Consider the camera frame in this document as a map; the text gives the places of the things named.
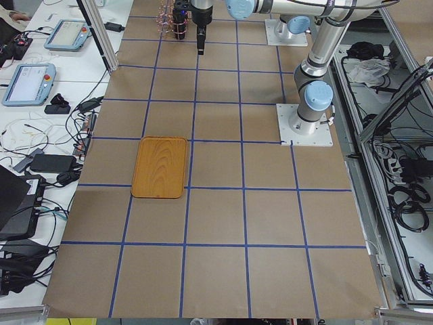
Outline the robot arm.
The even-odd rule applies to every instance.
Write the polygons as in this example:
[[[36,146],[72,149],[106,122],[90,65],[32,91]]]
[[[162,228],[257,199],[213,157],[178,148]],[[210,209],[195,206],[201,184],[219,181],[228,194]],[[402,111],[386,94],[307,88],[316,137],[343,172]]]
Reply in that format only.
[[[305,35],[310,27],[308,16],[280,15],[275,32],[280,40],[288,40],[293,37]]]
[[[230,16],[244,20],[251,14],[279,14],[290,20],[302,16],[322,18],[308,56],[295,70],[300,96],[297,111],[288,119],[290,129],[312,135],[333,99],[332,88],[323,81],[329,63],[351,22],[368,17],[381,1],[226,1]]]

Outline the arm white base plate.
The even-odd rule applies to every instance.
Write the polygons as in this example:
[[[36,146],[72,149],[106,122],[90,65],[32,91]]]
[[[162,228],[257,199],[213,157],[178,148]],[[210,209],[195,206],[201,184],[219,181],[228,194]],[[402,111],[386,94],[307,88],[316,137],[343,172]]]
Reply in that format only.
[[[306,47],[308,45],[305,32],[293,34],[288,30],[287,24],[281,20],[266,19],[265,31],[269,46]]]
[[[282,146],[333,146],[324,112],[318,121],[306,122],[298,115],[298,104],[277,104],[276,109]]]

